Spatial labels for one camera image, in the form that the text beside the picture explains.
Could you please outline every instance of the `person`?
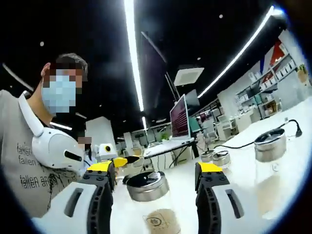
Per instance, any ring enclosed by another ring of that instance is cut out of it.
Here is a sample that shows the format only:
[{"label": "person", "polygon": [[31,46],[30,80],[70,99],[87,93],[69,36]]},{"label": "person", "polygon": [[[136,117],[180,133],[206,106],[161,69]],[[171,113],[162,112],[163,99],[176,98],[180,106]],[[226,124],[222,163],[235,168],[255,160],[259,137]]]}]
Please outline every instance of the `person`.
[{"label": "person", "polygon": [[[74,111],[76,96],[81,94],[88,65],[80,56],[70,53],[47,63],[41,80],[27,102],[46,127],[58,113]],[[0,161],[3,174],[19,203],[30,217],[42,217],[51,200],[78,175],[66,169],[41,165],[32,152],[33,133],[21,112],[18,99],[0,91]]]}]

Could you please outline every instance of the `plug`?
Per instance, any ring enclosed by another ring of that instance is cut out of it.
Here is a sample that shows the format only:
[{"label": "plug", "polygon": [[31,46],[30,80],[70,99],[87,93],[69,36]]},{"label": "plug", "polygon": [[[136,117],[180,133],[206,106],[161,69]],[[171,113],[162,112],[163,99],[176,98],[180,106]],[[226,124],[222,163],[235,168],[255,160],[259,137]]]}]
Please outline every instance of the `plug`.
[{"label": "plug", "polygon": [[302,131],[300,128],[297,129],[296,137],[300,137],[302,135]]}]

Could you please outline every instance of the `potted plant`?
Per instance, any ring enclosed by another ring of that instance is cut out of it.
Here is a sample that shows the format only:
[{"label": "potted plant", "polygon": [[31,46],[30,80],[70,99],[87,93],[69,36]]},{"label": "potted plant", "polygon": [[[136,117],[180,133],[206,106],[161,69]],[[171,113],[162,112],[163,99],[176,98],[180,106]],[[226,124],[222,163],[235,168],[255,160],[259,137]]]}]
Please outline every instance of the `potted plant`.
[{"label": "potted plant", "polygon": [[302,83],[305,83],[307,81],[307,79],[308,79],[308,71],[307,71],[306,66],[304,64],[301,64],[298,67],[297,74],[298,74],[299,80]]},{"label": "potted plant", "polygon": [[169,140],[168,133],[162,133],[161,134],[161,141],[168,141],[168,140]]}]

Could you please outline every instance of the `short hair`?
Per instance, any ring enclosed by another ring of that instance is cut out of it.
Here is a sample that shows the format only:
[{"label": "short hair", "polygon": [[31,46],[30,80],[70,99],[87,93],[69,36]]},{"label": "short hair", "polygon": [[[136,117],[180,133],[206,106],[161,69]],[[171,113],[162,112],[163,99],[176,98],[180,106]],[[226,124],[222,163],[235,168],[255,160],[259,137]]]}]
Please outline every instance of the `short hair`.
[{"label": "short hair", "polygon": [[68,61],[68,59],[74,60],[75,63],[77,63],[81,66],[81,68],[86,73],[86,76],[88,75],[88,64],[87,64],[87,62],[82,57],[80,57],[79,55],[77,55],[75,53],[62,54],[62,55],[58,56],[56,63],[63,63],[63,62]]}]

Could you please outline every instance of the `metal jar lid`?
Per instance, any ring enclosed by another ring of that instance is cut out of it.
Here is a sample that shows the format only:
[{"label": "metal jar lid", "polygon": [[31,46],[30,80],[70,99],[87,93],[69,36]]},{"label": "metal jar lid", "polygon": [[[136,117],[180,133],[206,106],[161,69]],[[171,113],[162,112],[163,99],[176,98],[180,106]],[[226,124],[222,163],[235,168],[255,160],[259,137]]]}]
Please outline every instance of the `metal jar lid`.
[{"label": "metal jar lid", "polygon": [[134,201],[157,200],[169,191],[169,184],[163,172],[143,172],[127,181],[127,189]]},{"label": "metal jar lid", "polygon": [[259,162],[271,162],[286,151],[286,135],[282,128],[270,130],[254,141],[255,158]]},{"label": "metal jar lid", "polygon": [[215,152],[213,150],[208,150],[207,152],[203,152],[200,156],[202,162],[210,162],[214,154]]},{"label": "metal jar lid", "polygon": [[229,164],[231,161],[230,154],[228,151],[221,151],[213,155],[213,164],[218,167],[223,167]]}]

